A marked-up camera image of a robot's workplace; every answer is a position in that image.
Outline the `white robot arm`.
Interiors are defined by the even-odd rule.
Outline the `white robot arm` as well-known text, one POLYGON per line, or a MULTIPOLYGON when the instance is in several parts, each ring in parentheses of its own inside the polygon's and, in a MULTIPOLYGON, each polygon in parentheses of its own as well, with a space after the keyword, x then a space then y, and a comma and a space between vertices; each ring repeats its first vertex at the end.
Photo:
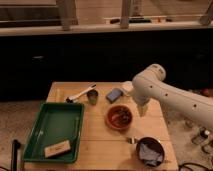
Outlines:
POLYGON ((163 82, 165 69, 152 64, 132 80, 134 101, 143 106, 150 98, 166 103, 213 132, 213 99, 185 91, 163 82))

